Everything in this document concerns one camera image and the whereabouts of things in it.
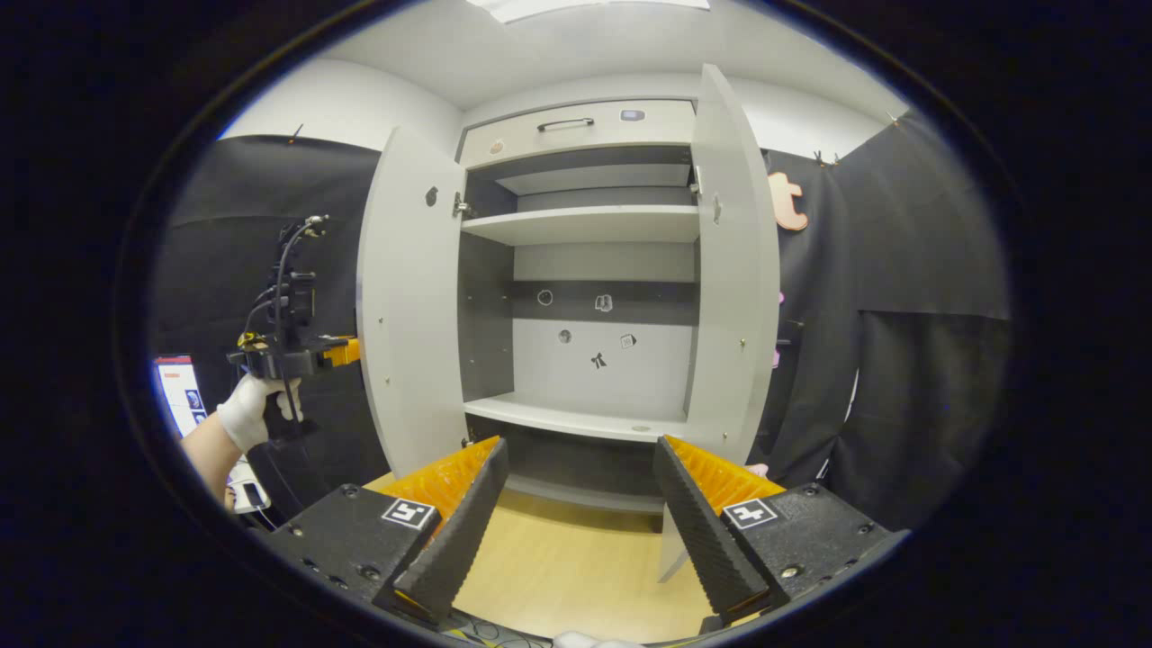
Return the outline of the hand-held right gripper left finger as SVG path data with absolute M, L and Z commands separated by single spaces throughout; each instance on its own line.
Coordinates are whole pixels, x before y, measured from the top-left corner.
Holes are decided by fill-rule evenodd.
M 509 475 L 501 437 L 374 490 L 335 488 L 264 547 L 343 600 L 435 626 L 450 616 Z

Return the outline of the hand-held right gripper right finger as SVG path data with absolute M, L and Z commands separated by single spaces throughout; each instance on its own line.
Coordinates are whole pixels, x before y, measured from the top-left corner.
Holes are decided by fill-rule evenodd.
M 708 606 L 721 621 L 797 606 L 892 553 L 892 530 L 820 483 L 791 489 L 675 437 L 653 472 Z

